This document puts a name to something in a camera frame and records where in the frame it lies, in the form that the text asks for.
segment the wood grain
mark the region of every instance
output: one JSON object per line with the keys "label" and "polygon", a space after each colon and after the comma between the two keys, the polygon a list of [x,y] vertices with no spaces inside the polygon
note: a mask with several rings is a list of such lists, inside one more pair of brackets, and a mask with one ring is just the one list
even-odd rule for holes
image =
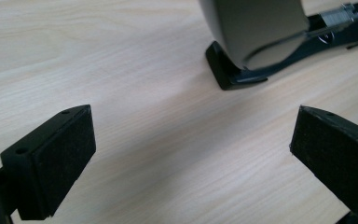
{"label": "wood grain", "polygon": [[[342,3],[302,2],[308,14]],[[92,107],[97,153],[43,223],[314,224],[348,212],[289,144],[300,105],[358,124],[358,48],[221,91],[204,59],[212,41],[195,0],[0,0],[0,152],[59,111]]]}

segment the light wood grain surface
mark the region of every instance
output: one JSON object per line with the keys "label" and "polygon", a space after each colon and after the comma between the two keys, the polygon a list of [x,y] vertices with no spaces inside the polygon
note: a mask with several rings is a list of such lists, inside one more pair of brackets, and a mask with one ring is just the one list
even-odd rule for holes
{"label": "light wood grain surface", "polygon": [[[307,14],[346,1],[304,0]],[[221,91],[196,0],[0,0],[0,152],[90,104],[97,153],[54,217],[15,223],[335,223],[289,151],[300,105],[358,124],[358,48]]]}

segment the wooden table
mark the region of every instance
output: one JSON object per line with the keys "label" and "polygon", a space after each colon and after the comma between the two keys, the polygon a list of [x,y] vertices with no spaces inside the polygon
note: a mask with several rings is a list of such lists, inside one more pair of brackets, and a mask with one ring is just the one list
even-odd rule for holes
{"label": "wooden table", "polygon": [[[340,4],[303,1],[308,15]],[[349,209],[289,144],[300,105],[358,124],[358,48],[221,91],[204,58],[212,41],[196,0],[0,0],[0,152],[84,104],[97,141],[56,215],[23,223],[314,224],[344,216]]]}

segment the black stapler base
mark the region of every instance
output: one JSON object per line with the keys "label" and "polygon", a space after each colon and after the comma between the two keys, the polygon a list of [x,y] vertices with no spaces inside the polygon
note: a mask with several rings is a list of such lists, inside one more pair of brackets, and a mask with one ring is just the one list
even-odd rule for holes
{"label": "black stapler base", "polygon": [[[358,3],[354,4],[354,6],[358,12]],[[320,17],[319,15],[314,15],[308,17],[308,19],[310,21],[310,27],[312,27],[312,24],[319,22]],[[216,41],[208,47],[205,54],[220,88],[227,91],[249,87],[256,83],[266,81],[269,76],[312,54],[336,47],[351,49],[356,46],[358,46],[358,21],[342,31],[329,35],[311,37],[282,62],[257,70],[238,68],[228,58]]]}

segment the stapler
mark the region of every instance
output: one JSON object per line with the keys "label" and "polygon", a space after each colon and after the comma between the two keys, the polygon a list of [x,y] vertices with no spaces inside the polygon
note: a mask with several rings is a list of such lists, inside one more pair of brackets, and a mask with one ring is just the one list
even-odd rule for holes
{"label": "stapler", "polygon": [[300,0],[200,0],[216,41],[206,50],[223,90],[268,77],[312,54],[358,46],[358,3],[306,16]]}

